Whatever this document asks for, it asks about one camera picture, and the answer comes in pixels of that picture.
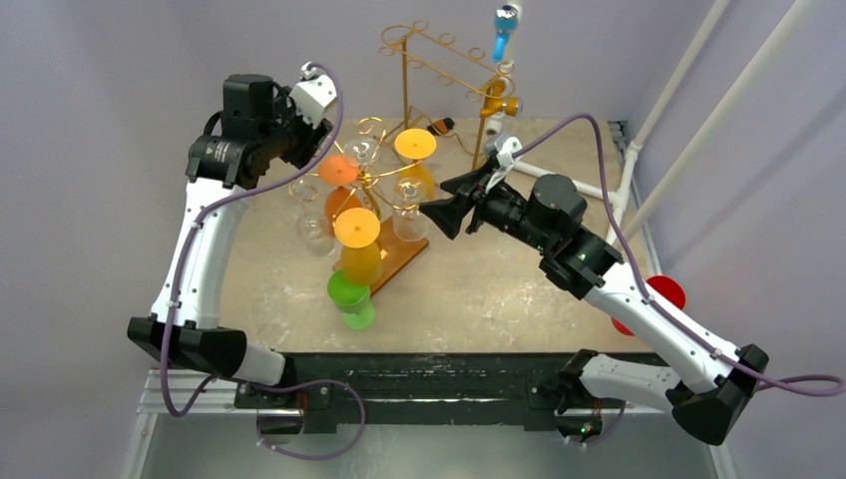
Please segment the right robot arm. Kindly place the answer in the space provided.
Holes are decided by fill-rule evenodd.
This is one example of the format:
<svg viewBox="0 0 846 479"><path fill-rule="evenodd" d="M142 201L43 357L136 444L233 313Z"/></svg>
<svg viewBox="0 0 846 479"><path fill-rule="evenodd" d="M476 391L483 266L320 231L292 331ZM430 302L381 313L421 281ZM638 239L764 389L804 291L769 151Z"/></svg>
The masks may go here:
<svg viewBox="0 0 846 479"><path fill-rule="evenodd" d="M754 395L753 375L764 372L767 354L718 338L653 288L638 288L631 264L583 226L588 204L570 178L542 176L523 197L506 182L489 188L492 175L483 168L444 182L449 198L420 204L420 213L450 240L487 224L536 249L554 286L617 320L665 363L582 349L559 372L559 411L618 399L667 412L693 438L722 444Z"/></svg>

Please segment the red plastic goblet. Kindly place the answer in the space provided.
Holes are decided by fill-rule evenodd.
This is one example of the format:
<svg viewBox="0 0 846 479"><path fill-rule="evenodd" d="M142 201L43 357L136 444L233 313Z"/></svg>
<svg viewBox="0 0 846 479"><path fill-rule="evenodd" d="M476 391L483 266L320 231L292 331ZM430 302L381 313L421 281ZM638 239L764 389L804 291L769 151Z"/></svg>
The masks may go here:
<svg viewBox="0 0 846 479"><path fill-rule="evenodd" d="M660 293L671 304L678 309L684 309L686 306L686 294L682 286L673 278L666 275L653 275L645 281L652 289ZM617 332L626 335L634 336L625 325L619 322L616 318L611 318L612 325Z"/></svg>

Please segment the tall clear flute glass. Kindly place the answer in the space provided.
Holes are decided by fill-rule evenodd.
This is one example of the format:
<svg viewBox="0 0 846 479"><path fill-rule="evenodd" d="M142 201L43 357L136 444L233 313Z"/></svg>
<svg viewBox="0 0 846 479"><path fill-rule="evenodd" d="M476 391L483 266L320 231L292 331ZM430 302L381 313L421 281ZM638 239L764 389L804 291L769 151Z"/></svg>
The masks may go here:
<svg viewBox="0 0 846 479"><path fill-rule="evenodd" d="M287 187L297 216L294 229L306 251L315 256L329 256L335 249L333 229L323 210L322 196L313 176L303 176Z"/></svg>

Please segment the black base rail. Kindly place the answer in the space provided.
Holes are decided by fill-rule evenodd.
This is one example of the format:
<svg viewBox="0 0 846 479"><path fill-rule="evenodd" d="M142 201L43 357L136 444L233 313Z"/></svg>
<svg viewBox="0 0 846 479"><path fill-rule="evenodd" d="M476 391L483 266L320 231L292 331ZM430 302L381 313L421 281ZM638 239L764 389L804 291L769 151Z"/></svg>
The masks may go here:
<svg viewBox="0 0 846 479"><path fill-rule="evenodd" d="M173 370L173 400L194 412L291 419L306 433L342 424L520 426L595 436L606 408L665 412L692 437L720 443L717 391L695 393L651 353L296 353L275 388L207 382Z"/></svg>

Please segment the green plastic goblet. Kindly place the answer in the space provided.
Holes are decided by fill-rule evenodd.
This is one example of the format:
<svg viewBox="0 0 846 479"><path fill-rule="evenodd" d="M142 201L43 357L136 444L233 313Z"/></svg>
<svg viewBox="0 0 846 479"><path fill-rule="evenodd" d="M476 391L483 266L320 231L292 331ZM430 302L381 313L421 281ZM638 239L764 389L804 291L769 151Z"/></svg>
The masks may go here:
<svg viewBox="0 0 846 479"><path fill-rule="evenodd" d="M337 270L330 276L326 291L347 327L362 330L373 323L375 308L368 286L351 283L342 270Z"/></svg>

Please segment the clear glass front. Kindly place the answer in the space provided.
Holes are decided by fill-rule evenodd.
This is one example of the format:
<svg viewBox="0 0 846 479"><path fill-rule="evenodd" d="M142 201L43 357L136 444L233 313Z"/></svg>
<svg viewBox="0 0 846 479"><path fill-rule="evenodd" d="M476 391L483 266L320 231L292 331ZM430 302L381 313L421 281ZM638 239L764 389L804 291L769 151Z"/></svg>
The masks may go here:
<svg viewBox="0 0 846 479"><path fill-rule="evenodd" d="M357 136L342 146L344 161L359 169L367 169L372 166L379 152L379 143L372 137Z"/></svg>

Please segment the gold scroll glass rack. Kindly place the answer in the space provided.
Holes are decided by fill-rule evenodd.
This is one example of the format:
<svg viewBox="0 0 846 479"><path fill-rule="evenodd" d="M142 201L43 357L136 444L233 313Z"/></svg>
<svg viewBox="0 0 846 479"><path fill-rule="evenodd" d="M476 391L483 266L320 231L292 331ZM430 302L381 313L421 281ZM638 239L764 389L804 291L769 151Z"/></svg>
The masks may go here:
<svg viewBox="0 0 846 479"><path fill-rule="evenodd" d="M420 252L428 245L427 237L418 241L405 241L400 239L393 228L394 190L397 180L406 177L402 174L409 167L410 162L400 157L394 150L394 140L387 139L385 133L388 129L383 120L377 117L365 117L356 126L357 136L372 137L379 143L379 152L376 162L367 169L360 169L357 182L354 184L353 192L361 201L361 208L373 211L381 223L381 233L377 244L381 249L382 275L370 286L371 291L378 291L384 284L393 278L399 271L406 267ZM342 146L335 144L333 152L329 156L342 154ZM318 178L318 167L306 174L313 176L322 196L323 210L326 197L332 187L326 185ZM340 256L342 246L335 237L335 249L329 256L334 256L334 270L341 270Z"/></svg>

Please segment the orange pipe fitting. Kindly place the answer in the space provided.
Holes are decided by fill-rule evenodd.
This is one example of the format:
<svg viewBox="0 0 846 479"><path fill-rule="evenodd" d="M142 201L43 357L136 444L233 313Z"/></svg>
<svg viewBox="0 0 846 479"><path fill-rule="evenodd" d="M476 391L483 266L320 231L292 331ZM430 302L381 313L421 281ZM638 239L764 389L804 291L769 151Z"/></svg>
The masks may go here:
<svg viewBox="0 0 846 479"><path fill-rule="evenodd" d="M482 88L481 119L487 120L496 114L517 117L523 111L523 101L514 95L515 86L508 76L495 75Z"/></svg>

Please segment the small orange black object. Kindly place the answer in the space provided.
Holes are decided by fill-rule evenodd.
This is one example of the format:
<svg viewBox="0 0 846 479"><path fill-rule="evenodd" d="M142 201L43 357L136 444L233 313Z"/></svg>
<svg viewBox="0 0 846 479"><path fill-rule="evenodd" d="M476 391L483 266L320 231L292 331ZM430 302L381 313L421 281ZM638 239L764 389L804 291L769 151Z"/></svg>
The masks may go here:
<svg viewBox="0 0 846 479"><path fill-rule="evenodd" d="M430 122L426 130L435 137L442 137L450 134L455 128L455 121L452 118L443 118Z"/></svg>

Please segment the yellow goblet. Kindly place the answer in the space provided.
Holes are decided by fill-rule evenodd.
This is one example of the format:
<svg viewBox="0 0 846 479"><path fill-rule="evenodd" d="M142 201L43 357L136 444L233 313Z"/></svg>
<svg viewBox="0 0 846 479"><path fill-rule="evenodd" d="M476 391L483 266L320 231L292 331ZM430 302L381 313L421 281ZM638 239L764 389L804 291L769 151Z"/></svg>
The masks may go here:
<svg viewBox="0 0 846 479"><path fill-rule="evenodd" d="M402 174L421 180L425 198L434 200L436 198L435 181L425 162L437 149L435 136L425 129L406 129L397 135L393 147L400 157L410 162L409 167Z"/></svg>
<svg viewBox="0 0 846 479"><path fill-rule="evenodd" d="M340 268L350 283L370 286L382 275L380 233L380 220L371 210L352 208L336 218L334 234L342 246Z"/></svg>

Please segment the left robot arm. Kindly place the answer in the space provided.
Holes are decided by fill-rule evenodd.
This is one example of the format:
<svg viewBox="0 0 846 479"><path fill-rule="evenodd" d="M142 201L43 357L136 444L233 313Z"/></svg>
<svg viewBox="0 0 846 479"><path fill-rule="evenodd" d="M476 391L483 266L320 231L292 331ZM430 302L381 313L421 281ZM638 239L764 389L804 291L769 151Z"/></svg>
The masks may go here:
<svg viewBox="0 0 846 479"><path fill-rule="evenodd" d="M220 294L235 234L271 161L305 169L332 127L337 98L325 75L310 72L292 87L271 77L233 74L222 108L189 148L187 197L178 244L164 285L146 317L131 318L128 339L167 365L259 383L271 407L296 398L297 381L279 353L220 326Z"/></svg>

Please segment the yellow goblet front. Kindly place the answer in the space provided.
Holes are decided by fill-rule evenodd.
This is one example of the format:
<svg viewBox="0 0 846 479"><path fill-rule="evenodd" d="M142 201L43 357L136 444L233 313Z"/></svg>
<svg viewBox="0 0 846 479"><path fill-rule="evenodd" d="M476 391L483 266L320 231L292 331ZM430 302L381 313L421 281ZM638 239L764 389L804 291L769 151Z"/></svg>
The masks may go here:
<svg viewBox="0 0 846 479"><path fill-rule="evenodd" d="M342 246L340 268L350 283L370 286L382 275L380 233L380 220L371 210L352 208L336 218L334 234Z"/></svg>

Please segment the white pvc pipe frame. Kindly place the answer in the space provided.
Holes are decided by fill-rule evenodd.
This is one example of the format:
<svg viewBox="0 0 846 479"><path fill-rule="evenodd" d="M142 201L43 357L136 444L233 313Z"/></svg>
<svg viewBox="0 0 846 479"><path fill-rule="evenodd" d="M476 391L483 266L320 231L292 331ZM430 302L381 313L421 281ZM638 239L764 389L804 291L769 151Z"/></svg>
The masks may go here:
<svg viewBox="0 0 846 479"><path fill-rule="evenodd" d="M635 180L664 195L666 262L819 249L837 233L827 139L841 113L841 1L529 1L512 43L532 116L627 122Z"/></svg>

